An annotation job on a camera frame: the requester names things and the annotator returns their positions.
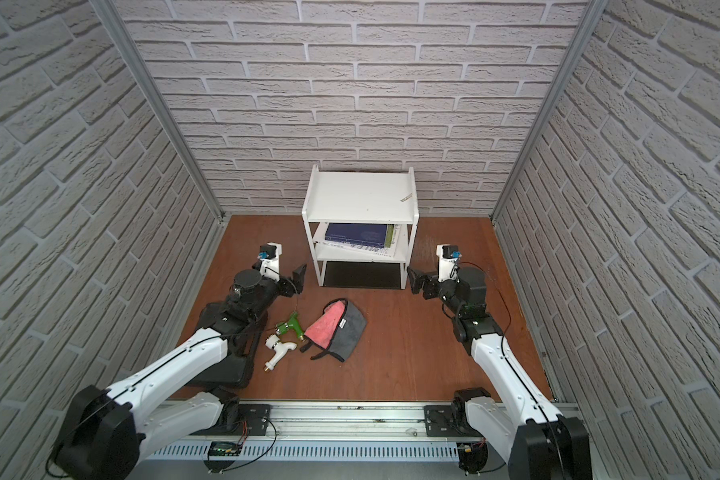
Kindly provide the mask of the white two-tier bookshelf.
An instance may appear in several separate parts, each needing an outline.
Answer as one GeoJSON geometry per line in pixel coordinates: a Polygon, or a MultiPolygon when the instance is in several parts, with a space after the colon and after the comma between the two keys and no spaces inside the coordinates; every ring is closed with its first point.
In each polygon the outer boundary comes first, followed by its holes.
{"type": "Polygon", "coordinates": [[[301,209],[318,285],[332,288],[404,289],[419,222],[414,170],[322,171],[314,165],[301,209]],[[328,225],[393,225],[388,254],[324,243],[328,225]]]}

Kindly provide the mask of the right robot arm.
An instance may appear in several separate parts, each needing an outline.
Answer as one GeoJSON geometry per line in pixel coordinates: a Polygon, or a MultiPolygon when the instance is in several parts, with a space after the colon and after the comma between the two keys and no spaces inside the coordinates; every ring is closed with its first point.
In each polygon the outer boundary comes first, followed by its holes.
{"type": "Polygon", "coordinates": [[[445,268],[445,276],[407,269],[411,291],[442,302],[454,336],[499,395],[498,408],[481,388],[460,390],[453,421],[476,431],[502,458],[511,479],[591,479],[590,438],[583,422],[565,416],[531,380],[487,310],[478,268],[445,268]]]}

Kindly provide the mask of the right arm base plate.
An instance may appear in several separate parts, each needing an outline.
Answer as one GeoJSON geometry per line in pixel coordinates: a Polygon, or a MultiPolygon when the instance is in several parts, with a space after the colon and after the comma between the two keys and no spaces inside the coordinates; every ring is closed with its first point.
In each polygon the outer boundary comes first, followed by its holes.
{"type": "Polygon", "coordinates": [[[465,437],[481,439],[482,435],[468,425],[464,416],[454,412],[451,404],[425,405],[424,426],[428,437],[465,437]]]}

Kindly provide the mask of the pink and grey cloth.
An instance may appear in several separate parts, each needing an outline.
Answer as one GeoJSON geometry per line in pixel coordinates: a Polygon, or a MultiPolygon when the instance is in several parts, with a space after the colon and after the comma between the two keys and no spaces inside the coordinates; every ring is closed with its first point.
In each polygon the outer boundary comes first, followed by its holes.
{"type": "Polygon", "coordinates": [[[312,347],[320,351],[311,357],[318,360],[330,356],[345,362],[357,347],[368,321],[358,307],[339,298],[329,302],[322,315],[304,333],[305,343],[299,348],[302,353],[312,347]]]}

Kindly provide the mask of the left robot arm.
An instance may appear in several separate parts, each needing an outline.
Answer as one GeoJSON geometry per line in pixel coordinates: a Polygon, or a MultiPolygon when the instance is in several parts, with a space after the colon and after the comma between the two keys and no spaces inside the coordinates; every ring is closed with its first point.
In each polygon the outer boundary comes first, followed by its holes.
{"type": "Polygon", "coordinates": [[[174,441],[223,425],[232,430],[235,389],[247,386],[267,310],[302,293],[307,267],[285,277],[269,260],[239,272],[227,297],[207,304],[184,343],[106,388],[72,399],[46,461],[58,478],[124,479],[174,441]]]}

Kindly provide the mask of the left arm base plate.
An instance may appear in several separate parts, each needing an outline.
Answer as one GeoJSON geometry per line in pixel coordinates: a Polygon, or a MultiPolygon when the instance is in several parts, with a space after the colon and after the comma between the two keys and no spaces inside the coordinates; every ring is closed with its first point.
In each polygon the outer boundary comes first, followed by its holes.
{"type": "Polygon", "coordinates": [[[218,421],[211,427],[192,433],[192,436],[264,436],[267,433],[271,404],[235,403],[225,405],[218,421]]]}

